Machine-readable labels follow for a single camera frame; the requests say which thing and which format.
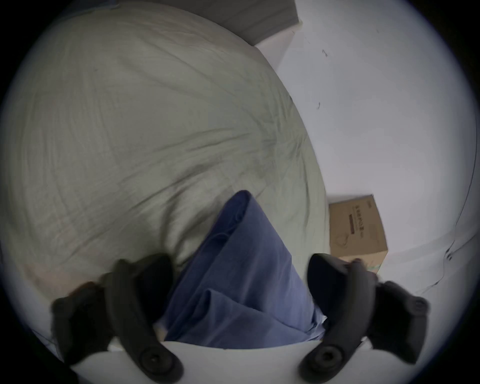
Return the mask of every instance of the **bed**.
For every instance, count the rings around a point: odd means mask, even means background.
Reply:
[[[178,270],[248,190],[301,277],[328,252],[322,175],[257,48],[188,12],[121,2],[61,20],[24,61],[1,119],[1,240],[47,300],[120,258]]]

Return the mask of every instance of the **cable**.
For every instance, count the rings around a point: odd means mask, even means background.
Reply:
[[[468,185],[468,190],[467,190],[467,196],[465,197],[465,201],[463,202],[463,205],[462,205],[462,209],[460,210],[460,213],[458,214],[458,217],[456,218],[456,221],[455,221],[455,225],[453,227],[453,241],[452,241],[452,244],[450,244],[450,246],[447,248],[447,250],[445,251],[445,255],[444,255],[444,258],[443,258],[443,262],[442,262],[442,277],[440,279],[438,279],[435,283],[433,283],[432,285],[429,285],[427,288],[424,289],[424,291],[421,293],[421,295],[423,295],[425,292],[427,292],[430,288],[433,288],[434,286],[436,286],[438,283],[440,283],[442,281],[442,279],[445,277],[445,259],[447,259],[448,261],[450,261],[452,259],[452,254],[449,253],[450,250],[452,249],[454,243],[455,243],[455,231],[456,231],[456,225],[458,224],[459,220],[460,220],[460,217],[462,216],[462,213],[463,213],[463,209],[465,208],[465,205],[467,204],[467,200],[468,200],[468,195],[470,194],[470,189],[472,187],[472,183],[473,183],[473,176],[475,175],[475,166],[477,164],[477,149],[478,149],[478,134],[479,134],[479,130],[478,130],[478,125],[477,125],[477,112],[476,112],[476,108],[474,109],[474,113],[475,113],[475,156],[473,158],[473,170],[472,170],[472,177],[470,178],[470,184]]]

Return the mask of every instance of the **light green duvet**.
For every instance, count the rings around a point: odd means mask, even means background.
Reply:
[[[322,176],[262,54],[222,27],[152,3],[52,26],[1,120],[1,238],[49,299],[115,260],[180,267],[223,203],[247,189],[300,276],[328,251]]]

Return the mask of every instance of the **blue fabric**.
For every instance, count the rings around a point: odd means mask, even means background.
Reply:
[[[162,322],[169,341],[248,349],[319,339],[321,320],[282,240],[240,191],[179,277]]]

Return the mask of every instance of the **cardboard box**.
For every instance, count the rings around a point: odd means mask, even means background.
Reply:
[[[378,272],[388,248],[373,195],[329,205],[330,252],[341,260],[359,258]]]

